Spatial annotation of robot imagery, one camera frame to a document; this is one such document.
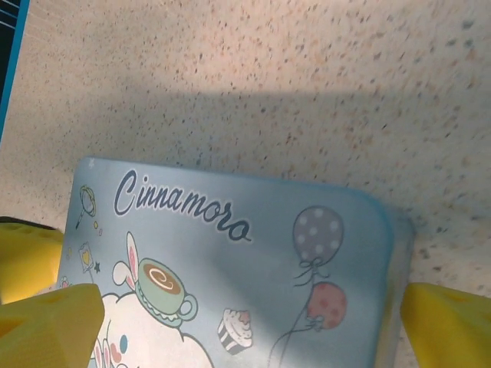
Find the light blue box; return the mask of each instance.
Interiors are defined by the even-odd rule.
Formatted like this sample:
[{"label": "light blue box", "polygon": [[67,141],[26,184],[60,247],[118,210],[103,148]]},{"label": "light blue box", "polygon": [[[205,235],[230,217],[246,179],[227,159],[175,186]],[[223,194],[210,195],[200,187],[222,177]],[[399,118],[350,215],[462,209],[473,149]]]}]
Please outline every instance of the light blue box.
[{"label": "light blue box", "polygon": [[58,283],[104,296],[91,367],[389,367],[412,244],[353,189],[86,158]]}]

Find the red balloon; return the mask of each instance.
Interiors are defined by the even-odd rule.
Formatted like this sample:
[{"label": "red balloon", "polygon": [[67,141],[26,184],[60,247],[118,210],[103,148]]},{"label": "red balloon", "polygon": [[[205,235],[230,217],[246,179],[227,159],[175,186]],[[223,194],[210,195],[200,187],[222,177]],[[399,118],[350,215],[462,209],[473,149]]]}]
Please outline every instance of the red balloon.
[{"label": "red balloon", "polygon": [[307,316],[311,319],[323,317],[322,328],[329,330],[343,321],[347,305],[346,295],[339,286],[330,282],[319,282],[312,289]]}]

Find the cartoon eye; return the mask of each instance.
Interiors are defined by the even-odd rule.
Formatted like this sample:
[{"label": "cartoon eye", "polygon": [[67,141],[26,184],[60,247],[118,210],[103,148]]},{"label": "cartoon eye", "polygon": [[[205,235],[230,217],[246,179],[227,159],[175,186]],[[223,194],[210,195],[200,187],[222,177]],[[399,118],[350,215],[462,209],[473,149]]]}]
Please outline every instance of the cartoon eye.
[{"label": "cartoon eye", "polygon": [[126,353],[126,350],[128,350],[128,338],[126,335],[123,335],[120,338],[120,352],[124,354]]}]

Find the polka dot balloon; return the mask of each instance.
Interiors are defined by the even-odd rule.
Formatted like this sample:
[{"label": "polka dot balloon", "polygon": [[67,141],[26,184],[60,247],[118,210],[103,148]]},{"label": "polka dot balloon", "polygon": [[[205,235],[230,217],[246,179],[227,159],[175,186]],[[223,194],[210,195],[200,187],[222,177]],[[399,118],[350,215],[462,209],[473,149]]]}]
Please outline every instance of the polka dot balloon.
[{"label": "polka dot balloon", "polygon": [[346,295],[339,286],[329,282],[320,282],[312,289],[307,316],[309,318],[322,317],[322,328],[330,330],[343,321],[347,304]]},{"label": "polka dot balloon", "polygon": [[341,216],[324,206],[312,206],[298,215],[293,225],[293,242],[302,261],[329,262],[343,242]]}]

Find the balloon string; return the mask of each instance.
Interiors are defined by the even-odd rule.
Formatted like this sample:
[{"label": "balloon string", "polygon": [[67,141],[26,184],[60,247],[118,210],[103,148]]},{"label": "balloon string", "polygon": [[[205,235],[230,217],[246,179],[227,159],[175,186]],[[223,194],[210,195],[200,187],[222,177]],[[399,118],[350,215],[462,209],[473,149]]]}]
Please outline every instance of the balloon string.
[{"label": "balloon string", "polygon": [[295,278],[301,278],[304,274],[312,271],[312,266],[308,267],[305,271],[303,271],[299,276],[295,276]]},{"label": "balloon string", "polygon": [[308,327],[308,328],[302,328],[300,330],[290,330],[289,332],[285,332],[283,335],[281,335],[275,342],[275,344],[273,345],[273,347],[271,348],[271,351],[269,352],[269,357],[268,357],[268,367],[271,365],[271,358],[272,358],[272,355],[273,355],[273,351],[275,350],[276,348],[276,345],[279,344],[279,342],[287,337],[287,336],[290,336],[292,334],[294,334],[295,332],[305,332],[305,331],[310,331],[313,327]]},{"label": "balloon string", "polygon": [[[309,281],[307,281],[307,283],[305,284],[308,284],[308,282],[311,282],[311,291],[314,290],[314,275],[312,274],[312,276],[310,277]],[[285,346],[283,347],[283,351],[282,351],[282,355],[280,356],[279,358],[279,365],[278,365],[278,368],[281,368],[282,364],[283,364],[283,358],[285,357],[285,353],[286,353],[286,348],[288,346],[288,343],[290,342],[290,338],[292,337],[292,333],[294,332],[301,332],[301,331],[308,331],[308,330],[311,330],[313,327],[309,327],[309,328],[306,328],[306,329],[301,329],[301,330],[295,330],[295,326],[298,324],[298,322],[300,321],[300,318],[302,317],[304,311],[308,308],[308,303],[310,302],[310,297],[312,295],[312,292],[307,300],[307,302],[305,303],[304,307],[302,308],[302,310],[300,310],[300,313],[298,314],[297,316],[297,319],[295,320],[295,322],[293,323],[293,326],[291,328],[291,330],[289,332],[287,332],[286,334],[284,334],[283,336],[281,336],[279,340],[281,340],[283,337],[286,337],[286,342],[285,342]]]},{"label": "balloon string", "polygon": [[319,272],[319,270],[317,270],[317,274],[319,276],[321,276],[322,278],[330,278],[331,277],[331,274],[329,274],[329,273],[328,274],[322,274],[321,272]]},{"label": "balloon string", "polygon": [[314,272],[312,272],[312,274],[310,275],[310,278],[308,278],[308,280],[306,282],[304,282],[303,284],[296,284],[295,286],[296,287],[305,286],[306,284],[308,284],[310,281],[313,281],[313,280],[314,280]]}]

